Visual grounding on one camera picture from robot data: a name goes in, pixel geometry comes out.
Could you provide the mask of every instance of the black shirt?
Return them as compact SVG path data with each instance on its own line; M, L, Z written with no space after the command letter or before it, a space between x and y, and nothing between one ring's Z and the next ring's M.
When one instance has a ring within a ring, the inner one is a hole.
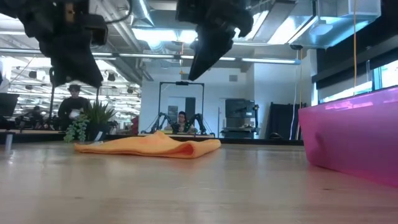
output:
M62 101L58 109L58 116L62 120L69 119L69 114L72 110L80 110L81 108L84 110L91 108L90 102L86 98L80 96L78 98L67 98Z

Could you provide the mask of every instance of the table surface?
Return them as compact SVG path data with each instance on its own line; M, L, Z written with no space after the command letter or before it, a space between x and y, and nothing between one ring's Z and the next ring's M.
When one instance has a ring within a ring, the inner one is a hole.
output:
M311 167L300 146L194 160L13 148L0 151L1 223L398 223L398 189Z

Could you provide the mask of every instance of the orange cloth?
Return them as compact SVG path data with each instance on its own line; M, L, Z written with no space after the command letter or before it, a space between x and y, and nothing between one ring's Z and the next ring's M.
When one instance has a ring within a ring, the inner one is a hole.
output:
M75 144L75 150L82 153L129 154L139 156L159 156L194 159L215 151L221 146L220 140L202 142L179 142L157 131L145 137L129 137L108 141L100 145Z

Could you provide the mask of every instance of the pink plastic container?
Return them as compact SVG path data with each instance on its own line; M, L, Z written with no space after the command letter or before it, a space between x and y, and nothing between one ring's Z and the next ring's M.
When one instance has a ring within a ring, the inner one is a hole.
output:
M298 112L312 165L398 187L398 87Z

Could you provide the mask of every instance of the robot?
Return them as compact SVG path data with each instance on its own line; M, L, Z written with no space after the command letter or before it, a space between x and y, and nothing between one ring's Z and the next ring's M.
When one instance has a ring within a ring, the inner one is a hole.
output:
M26 35L39 41L40 51L51 58L53 85L79 80L98 88L103 77L90 45L104 45L107 24L127 19L129 14L106 22L101 15L90 14L89 5L90 0L0 0L0 13L18 18ZM244 37L254 22L246 0L178 0L176 20L197 25L191 81L232 48L235 28Z
M160 112L159 115L156 117L156 121L155 121L154 125L152 125L152 127L150 129L150 132L141 131L141 133L142 134L153 134L153 133L155 133L158 130L162 130L163 129L163 125L164 125L166 120L169 123L169 125L172 127L173 134L177 134L178 133L178 129L180 127L179 124L177 122L173 122L167 114L162 113L162 112ZM203 124L203 116L201 114L199 114L199 113L193 115L187 121L187 125L191 126L191 125L195 124L195 121L198 121L200 134L201 135L206 135L206 128L205 128L205 125Z

